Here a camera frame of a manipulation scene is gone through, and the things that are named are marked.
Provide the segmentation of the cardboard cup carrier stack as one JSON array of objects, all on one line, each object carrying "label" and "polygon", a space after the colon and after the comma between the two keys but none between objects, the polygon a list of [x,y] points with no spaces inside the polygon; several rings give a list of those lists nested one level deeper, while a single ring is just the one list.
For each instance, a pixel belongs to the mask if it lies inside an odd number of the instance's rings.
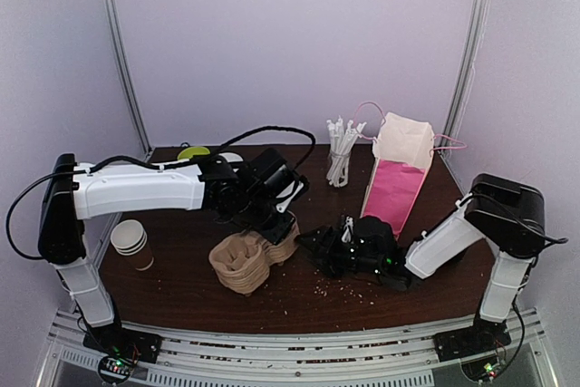
[{"label": "cardboard cup carrier stack", "polygon": [[232,234],[212,248],[208,261],[221,285],[248,296],[269,278],[271,266],[281,266],[295,253],[299,233],[295,222],[277,245],[255,231]]}]

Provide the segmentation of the pink paper bag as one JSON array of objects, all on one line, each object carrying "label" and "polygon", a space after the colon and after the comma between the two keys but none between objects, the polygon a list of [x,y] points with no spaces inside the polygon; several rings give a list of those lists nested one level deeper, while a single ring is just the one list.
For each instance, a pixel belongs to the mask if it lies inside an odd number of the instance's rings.
[{"label": "pink paper bag", "polygon": [[371,138],[374,164],[361,216],[390,224],[394,236],[398,237],[428,176],[435,153],[462,150],[467,145],[435,133],[426,121],[385,111],[381,116],[378,133]]}]

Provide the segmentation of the stack of paper cups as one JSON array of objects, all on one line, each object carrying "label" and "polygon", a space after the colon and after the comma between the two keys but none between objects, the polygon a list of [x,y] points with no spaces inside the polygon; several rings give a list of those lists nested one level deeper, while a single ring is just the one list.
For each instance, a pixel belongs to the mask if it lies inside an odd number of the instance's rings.
[{"label": "stack of paper cups", "polygon": [[154,255],[144,226],[135,219],[120,222],[111,232],[111,244],[136,270],[146,271],[154,264]]}]

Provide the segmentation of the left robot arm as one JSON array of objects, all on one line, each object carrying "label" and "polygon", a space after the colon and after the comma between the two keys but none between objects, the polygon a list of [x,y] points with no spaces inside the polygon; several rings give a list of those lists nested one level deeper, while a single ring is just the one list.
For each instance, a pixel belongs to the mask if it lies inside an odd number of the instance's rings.
[{"label": "left robot arm", "polygon": [[111,354],[130,347],[130,334],[86,252],[83,224],[104,215],[178,209],[212,210],[277,245],[295,223],[289,205],[307,178],[277,150],[253,160],[210,153],[163,163],[78,163],[63,154],[44,194],[38,250],[67,285],[87,330]]}]

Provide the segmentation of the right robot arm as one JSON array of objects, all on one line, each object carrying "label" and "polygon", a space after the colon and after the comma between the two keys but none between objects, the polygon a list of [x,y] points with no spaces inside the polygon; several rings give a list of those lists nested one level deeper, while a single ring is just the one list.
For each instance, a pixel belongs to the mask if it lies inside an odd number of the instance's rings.
[{"label": "right robot arm", "polygon": [[296,239],[324,275],[372,274],[397,291],[431,277],[480,240],[493,243],[499,253],[473,325],[464,331],[465,345],[477,353],[506,333],[512,304],[547,246],[545,199],[538,189],[479,174],[454,210],[409,247],[401,247],[392,226],[373,216],[339,228],[319,227]]}]

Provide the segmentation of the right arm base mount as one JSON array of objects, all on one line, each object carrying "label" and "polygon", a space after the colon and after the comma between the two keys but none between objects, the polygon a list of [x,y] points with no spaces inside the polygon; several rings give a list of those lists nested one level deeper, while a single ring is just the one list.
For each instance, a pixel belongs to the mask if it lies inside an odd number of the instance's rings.
[{"label": "right arm base mount", "polygon": [[499,344],[511,344],[511,336],[506,322],[475,319],[469,327],[435,334],[433,342],[439,361],[446,362],[495,351]]}]

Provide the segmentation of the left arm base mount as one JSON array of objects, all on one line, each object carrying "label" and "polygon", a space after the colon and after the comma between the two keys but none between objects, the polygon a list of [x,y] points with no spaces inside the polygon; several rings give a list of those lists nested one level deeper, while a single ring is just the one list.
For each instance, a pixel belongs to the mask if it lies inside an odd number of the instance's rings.
[{"label": "left arm base mount", "polygon": [[102,327],[86,326],[82,344],[130,363],[155,363],[161,342],[162,338],[158,334],[128,329],[120,324],[109,324]]}]

